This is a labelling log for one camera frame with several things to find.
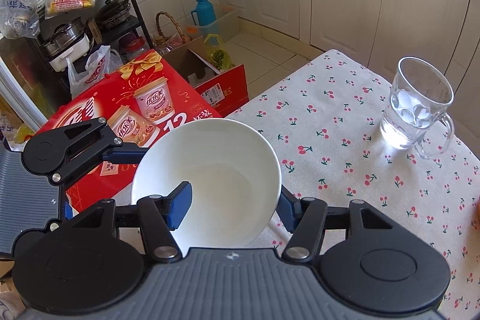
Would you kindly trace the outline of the wicker basket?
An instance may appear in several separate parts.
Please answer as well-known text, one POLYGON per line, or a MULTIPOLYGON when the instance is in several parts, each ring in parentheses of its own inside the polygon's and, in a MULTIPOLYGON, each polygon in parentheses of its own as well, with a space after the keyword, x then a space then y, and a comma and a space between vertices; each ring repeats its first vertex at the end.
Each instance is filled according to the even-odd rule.
POLYGON ((166 46, 177 48, 191 41, 191 37, 184 32, 178 21, 166 11, 160 11, 154 19, 156 31, 152 33, 155 48, 166 46))

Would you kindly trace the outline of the cherry print tablecloth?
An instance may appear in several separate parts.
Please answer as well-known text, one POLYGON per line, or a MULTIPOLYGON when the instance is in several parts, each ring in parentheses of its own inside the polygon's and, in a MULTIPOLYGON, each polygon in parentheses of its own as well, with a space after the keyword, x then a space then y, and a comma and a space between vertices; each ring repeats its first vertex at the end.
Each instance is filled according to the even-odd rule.
POLYGON ((330 50, 251 99, 232 119, 275 150, 295 196, 346 206, 360 198, 436 249, 450 267, 440 311, 479 315, 479 160, 461 141, 425 160, 392 149, 379 124, 391 85, 330 50))

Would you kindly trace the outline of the open cardboard box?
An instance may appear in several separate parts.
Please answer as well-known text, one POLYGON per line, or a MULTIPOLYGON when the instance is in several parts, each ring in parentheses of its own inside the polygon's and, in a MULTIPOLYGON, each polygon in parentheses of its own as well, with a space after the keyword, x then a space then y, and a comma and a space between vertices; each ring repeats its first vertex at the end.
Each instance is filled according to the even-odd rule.
POLYGON ((194 88, 221 74, 208 62, 203 37, 194 38, 173 49, 163 58, 194 88))

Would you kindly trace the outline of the clear glass mug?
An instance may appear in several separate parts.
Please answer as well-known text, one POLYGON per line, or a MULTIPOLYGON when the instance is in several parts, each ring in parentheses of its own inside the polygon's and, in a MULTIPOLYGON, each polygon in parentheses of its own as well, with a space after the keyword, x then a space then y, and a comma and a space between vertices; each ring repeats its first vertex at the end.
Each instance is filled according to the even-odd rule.
POLYGON ((447 78, 423 59, 403 57, 397 65, 380 131, 389 146, 415 149, 423 159, 437 159, 445 153, 455 135, 448 114, 454 92, 447 78), (432 127, 442 125, 447 136, 437 151, 425 145, 432 127))

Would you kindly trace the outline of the red milk tea box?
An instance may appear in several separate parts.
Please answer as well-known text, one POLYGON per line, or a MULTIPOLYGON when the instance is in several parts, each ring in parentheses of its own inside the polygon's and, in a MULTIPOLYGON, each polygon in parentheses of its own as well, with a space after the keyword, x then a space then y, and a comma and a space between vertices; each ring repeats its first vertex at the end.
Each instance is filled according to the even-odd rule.
POLYGON ((151 49, 62 106, 41 130, 103 117, 124 142, 149 148, 185 123, 224 118, 247 101, 244 66, 194 88, 151 49))

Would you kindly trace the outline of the white red plastic bag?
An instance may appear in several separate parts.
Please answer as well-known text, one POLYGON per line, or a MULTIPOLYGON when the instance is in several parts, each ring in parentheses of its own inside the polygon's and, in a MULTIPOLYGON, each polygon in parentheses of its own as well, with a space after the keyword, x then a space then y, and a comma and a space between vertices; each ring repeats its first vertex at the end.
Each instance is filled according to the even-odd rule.
POLYGON ((78 73, 69 58, 66 58, 66 62, 72 99, 123 65, 120 54, 111 46, 100 46, 97 51, 92 53, 86 61, 83 72, 78 73))

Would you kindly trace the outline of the black metal shelf rack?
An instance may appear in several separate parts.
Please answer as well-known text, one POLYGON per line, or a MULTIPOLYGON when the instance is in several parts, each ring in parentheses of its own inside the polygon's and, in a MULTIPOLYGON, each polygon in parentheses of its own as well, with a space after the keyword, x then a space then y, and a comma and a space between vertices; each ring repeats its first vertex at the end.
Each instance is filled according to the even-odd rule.
POLYGON ((80 63, 127 34, 147 36, 137 0, 1 0, 1 60, 49 114, 70 95, 63 57, 80 43, 80 63))

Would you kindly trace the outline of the teal thermos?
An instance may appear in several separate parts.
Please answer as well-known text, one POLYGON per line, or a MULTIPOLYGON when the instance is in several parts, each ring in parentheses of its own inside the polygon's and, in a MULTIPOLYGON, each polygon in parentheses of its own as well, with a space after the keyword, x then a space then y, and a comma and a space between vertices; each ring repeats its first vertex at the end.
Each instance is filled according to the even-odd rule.
POLYGON ((196 6, 191 11, 193 23, 198 26, 207 26, 216 21, 216 13, 209 0, 196 0, 196 6))

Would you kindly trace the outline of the clear plastic storage bin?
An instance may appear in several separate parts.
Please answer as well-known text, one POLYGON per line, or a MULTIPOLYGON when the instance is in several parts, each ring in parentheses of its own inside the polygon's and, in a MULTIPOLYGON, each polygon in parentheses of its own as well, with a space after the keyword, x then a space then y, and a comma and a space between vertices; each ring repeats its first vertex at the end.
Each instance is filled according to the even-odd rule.
POLYGON ((183 32, 191 38, 203 37, 208 34, 219 35, 223 42, 226 42, 239 33, 238 12, 229 5, 214 4, 216 20, 208 25, 198 25, 197 13, 190 16, 191 23, 183 25, 183 32))

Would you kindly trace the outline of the white bowl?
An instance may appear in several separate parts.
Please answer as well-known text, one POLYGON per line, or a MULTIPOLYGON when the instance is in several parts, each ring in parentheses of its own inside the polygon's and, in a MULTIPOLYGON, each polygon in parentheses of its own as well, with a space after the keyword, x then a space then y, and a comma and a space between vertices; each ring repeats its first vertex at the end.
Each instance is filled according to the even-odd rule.
POLYGON ((267 140, 227 118, 184 124, 156 141, 133 177, 131 202, 171 193, 182 181, 191 207, 173 232, 181 251, 238 248, 268 225, 281 194, 281 167, 267 140))

